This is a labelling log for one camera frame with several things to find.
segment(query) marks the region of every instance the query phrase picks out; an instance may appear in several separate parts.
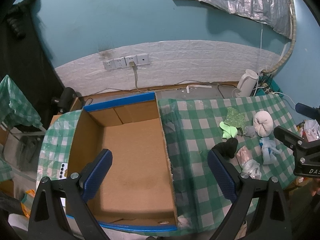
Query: cardboard box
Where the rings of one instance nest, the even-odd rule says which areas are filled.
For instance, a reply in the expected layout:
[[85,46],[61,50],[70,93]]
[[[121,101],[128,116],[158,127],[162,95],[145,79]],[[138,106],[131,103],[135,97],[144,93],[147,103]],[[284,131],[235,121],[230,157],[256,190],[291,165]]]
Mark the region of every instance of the cardboard box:
[[[87,203],[100,225],[127,231],[176,230],[170,161],[154,92],[85,106],[68,174],[80,172],[104,148],[112,152],[112,166]],[[66,210],[72,216],[68,202]]]

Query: table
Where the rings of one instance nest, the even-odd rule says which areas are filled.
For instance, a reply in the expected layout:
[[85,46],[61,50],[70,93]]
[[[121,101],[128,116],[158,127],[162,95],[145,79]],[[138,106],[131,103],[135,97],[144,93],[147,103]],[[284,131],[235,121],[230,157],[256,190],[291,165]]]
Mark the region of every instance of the table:
[[[253,116],[265,110],[271,114],[275,125],[297,133],[294,121],[278,95],[186,101],[161,99],[158,106],[172,165],[179,230],[153,235],[175,236],[212,230],[220,225],[228,212],[231,202],[223,197],[207,165],[208,150],[223,141],[219,123],[226,118],[228,107],[246,113],[246,125],[252,125]],[[43,176],[58,179],[61,164],[68,162],[80,112],[62,115],[48,129],[40,152],[37,185]],[[260,137],[237,136],[237,139],[238,149],[246,145],[261,164]],[[290,149],[274,140],[283,152],[276,156],[277,163],[260,166],[261,179],[276,176],[285,188],[295,179],[294,159]],[[241,171],[235,158],[230,162]],[[257,202],[257,199],[252,201],[248,213],[255,210]]]

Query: corrugated pipe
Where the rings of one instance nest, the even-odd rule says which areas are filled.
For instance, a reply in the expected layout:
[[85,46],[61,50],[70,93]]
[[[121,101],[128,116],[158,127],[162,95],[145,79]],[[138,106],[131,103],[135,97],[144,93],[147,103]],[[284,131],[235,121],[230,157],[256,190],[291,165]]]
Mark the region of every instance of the corrugated pipe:
[[291,43],[290,43],[290,47],[287,51],[287,53],[280,59],[280,61],[278,63],[276,63],[272,68],[266,70],[262,70],[262,73],[264,74],[269,74],[272,73],[274,71],[276,71],[283,63],[286,62],[286,60],[290,57],[290,55],[292,54],[294,45],[296,43],[296,35],[297,35],[297,18],[296,18],[296,10],[294,8],[294,2],[293,0],[290,0],[291,3],[291,10],[292,10],[292,37],[291,37]]

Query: human hand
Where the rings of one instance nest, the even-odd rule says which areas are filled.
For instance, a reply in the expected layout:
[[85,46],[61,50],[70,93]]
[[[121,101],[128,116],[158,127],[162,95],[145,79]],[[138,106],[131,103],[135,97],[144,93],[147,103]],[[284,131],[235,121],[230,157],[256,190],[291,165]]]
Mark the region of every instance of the human hand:
[[320,179],[312,179],[310,192],[314,196],[320,190]]

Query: checkered cloth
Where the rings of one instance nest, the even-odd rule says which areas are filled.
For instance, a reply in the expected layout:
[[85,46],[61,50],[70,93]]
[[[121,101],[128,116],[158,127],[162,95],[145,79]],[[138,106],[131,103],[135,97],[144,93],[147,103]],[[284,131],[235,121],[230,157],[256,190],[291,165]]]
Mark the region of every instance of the checkered cloth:
[[11,179],[11,167],[3,160],[0,160],[0,182]]
[[2,122],[9,129],[18,124],[37,128],[42,126],[39,114],[8,75],[0,83],[0,123]]
[[[278,95],[217,100],[161,99],[158,101],[168,153],[172,166],[173,186],[178,212],[179,229],[173,232],[146,235],[175,236],[217,228],[231,207],[225,199],[207,165],[207,154],[215,144],[222,142],[219,123],[226,118],[227,108],[245,113],[246,125],[252,125],[253,116],[260,110],[268,111],[275,125],[297,132],[293,119]],[[80,110],[62,115],[48,129],[39,159],[37,185],[41,177],[58,179],[60,166],[68,162],[73,133]],[[262,163],[259,137],[237,137],[238,149],[246,145],[253,158]],[[292,151],[276,140],[277,163],[261,165],[261,179],[276,176],[283,188],[295,178]],[[236,158],[231,163],[240,172]],[[257,200],[248,213],[255,210]]]

